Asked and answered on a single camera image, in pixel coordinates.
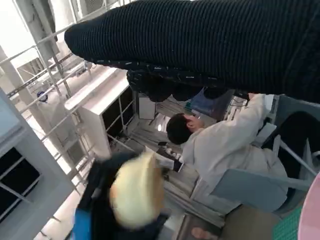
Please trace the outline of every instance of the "hand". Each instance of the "hand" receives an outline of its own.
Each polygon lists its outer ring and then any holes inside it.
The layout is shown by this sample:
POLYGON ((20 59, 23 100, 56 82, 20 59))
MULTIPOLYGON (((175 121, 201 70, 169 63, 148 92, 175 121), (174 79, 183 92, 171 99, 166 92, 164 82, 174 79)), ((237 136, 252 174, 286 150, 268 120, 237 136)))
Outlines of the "hand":
POLYGON ((248 95, 249 95, 249 99, 251 100, 257 94, 249 92, 248 95))

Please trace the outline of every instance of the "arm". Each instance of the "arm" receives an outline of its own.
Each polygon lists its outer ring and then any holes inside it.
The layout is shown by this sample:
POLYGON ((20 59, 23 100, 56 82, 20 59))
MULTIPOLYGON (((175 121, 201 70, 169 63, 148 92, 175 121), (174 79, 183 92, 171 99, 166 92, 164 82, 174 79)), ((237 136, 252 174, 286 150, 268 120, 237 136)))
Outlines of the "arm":
POLYGON ((257 94, 232 121, 221 121, 213 126, 212 134, 219 139, 219 148, 225 154, 234 152, 252 143, 258 133, 259 127, 269 111, 265 106, 265 95, 257 94))

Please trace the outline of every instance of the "white coat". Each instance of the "white coat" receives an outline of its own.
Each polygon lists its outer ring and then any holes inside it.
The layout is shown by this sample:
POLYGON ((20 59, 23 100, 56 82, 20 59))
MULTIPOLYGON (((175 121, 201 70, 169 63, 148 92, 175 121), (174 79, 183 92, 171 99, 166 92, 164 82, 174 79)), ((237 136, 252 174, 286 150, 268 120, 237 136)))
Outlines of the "white coat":
POLYGON ((183 146, 183 162, 193 165, 211 190, 227 169, 286 177, 284 166, 271 150, 251 145, 268 113, 265 95, 255 95, 234 120, 193 133, 183 146))

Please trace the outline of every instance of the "chair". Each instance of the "chair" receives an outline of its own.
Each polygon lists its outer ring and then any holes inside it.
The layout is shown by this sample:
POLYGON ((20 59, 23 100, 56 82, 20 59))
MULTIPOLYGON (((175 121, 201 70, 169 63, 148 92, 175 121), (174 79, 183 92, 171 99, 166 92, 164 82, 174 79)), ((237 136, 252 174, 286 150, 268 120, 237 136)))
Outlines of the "chair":
POLYGON ((276 214, 283 214, 295 208, 302 201, 317 173, 311 166, 312 155, 308 140, 306 141, 304 160, 281 141, 280 136, 277 136, 274 140, 273 152, 277 154, 280 148, 285 149, 303 166, 300 171, 301 179, 257 173, 244 169, 228 169, 211 195, 238 201, 265 212, 275 212, 276 214), (292 188, 297 191, 289 199, 284 188, 292 188))

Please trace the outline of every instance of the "green mat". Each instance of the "green mat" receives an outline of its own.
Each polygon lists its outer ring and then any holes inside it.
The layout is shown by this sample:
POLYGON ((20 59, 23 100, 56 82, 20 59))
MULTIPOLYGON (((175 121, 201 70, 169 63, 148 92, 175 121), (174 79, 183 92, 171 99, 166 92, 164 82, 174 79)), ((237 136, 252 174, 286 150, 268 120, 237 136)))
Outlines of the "green mat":
POLYGON ((302 207, 295 209, 273 228, 273 240, 298 240, 298 226, 302 207))

